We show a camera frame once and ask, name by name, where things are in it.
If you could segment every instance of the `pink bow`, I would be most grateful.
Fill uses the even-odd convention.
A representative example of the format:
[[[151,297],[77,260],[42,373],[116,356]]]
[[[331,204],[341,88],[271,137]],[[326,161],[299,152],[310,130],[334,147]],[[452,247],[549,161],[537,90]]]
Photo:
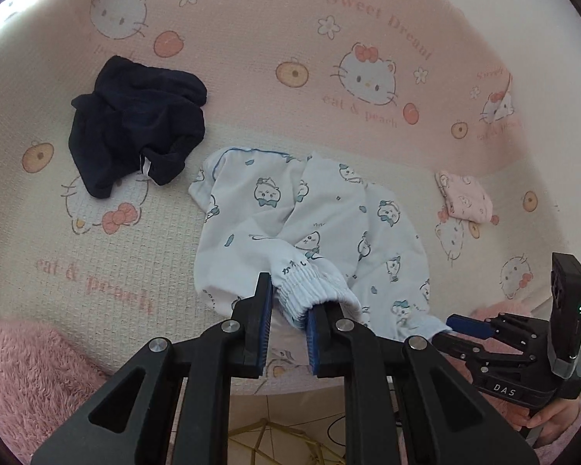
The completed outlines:
[[[361,62],[366,60],[371,63],[376,63],[378,59],[378,49],[376,47],[364,47],[363,45],[357,45],[355,47],[355,57]]]
[[[525,288],[527,286],[527,283],[529,283],[532,279],[533,279],[533,274],[531,274],[531,273],[523,274],[521,281],[519,281],[519,286],[521,288]]]
[[[505,91],[494,92],[493,94],[488,96],[488,99],[491,101],[491,103],[499,103],[501,100],[503,100],[504,96]]]
[[[447,212],[447,207],[444,206],[441,211],[437,213],[437,216],[439,217],[440,223],[446,223],[447,219],[450,217],[450,214]]]
[[[121,203],[116,211],[103,215],[101,224],[106,234],[114,234],[120,226],[128,226],[138,220],[138,211],[129,203]]]

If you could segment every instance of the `tile grout line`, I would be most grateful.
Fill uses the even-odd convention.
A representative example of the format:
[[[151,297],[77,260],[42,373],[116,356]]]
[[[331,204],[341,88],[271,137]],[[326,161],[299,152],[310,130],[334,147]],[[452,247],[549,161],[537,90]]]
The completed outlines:
[[[267,400],[267,419],[271,421],[271,414],[269,412],[269,396],[265,395]],[[269,440],[271,441],[271,454],[273,455],[273,460],[276,459],[276,449],[273,447],[273,430],[269,430]]]

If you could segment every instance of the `hello kitty blanket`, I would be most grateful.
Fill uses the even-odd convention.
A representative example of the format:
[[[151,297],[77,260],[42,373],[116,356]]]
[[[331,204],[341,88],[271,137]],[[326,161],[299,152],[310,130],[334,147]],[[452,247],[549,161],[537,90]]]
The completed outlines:
[[[115,54],[202,79],[207,133],[171,184],[135,174],[101,201],[67,147],[70,101]],[[187,188],[230,145],[316,150],[394,191],[442,320],[550,296],[565,246],[512,77],[447,1],[41,0],[0,33],[0,318],[50,321],[110,370],[220,321],[194,289],[205,215]],[[494,224],[450,217],[439,170],[477,177]],[[267,366],[237,392],[322,386],[283,344]]]

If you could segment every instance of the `blue gripper pad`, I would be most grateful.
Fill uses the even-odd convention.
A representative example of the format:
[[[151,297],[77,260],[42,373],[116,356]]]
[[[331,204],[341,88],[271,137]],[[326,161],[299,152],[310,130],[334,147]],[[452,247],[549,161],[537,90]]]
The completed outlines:
[[[478,339],[488,339],[495,334],[489,323],[467,316],[450,315],[445,324],[451,327],[454,332],[460,332],[460,334],[470,335]]]

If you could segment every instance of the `white cartoon print garment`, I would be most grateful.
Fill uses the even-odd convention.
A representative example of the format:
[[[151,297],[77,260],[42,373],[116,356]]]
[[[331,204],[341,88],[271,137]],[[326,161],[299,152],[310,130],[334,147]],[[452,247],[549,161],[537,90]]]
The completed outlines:
[[[356,320],[369,316],[366,325],[382,337],[448,330],[428,314],[428,261],[394,193],[348,165],[316,153],[299,160],[223,148],[207,158],[189,193],[206,213],[194,284],[221,315],[231,315],[238,297],[251,297],[258,274],[268,272],[280,311],[297,329],[315,304],[338,301]],[[287,326],[274,317],[272,338]]]

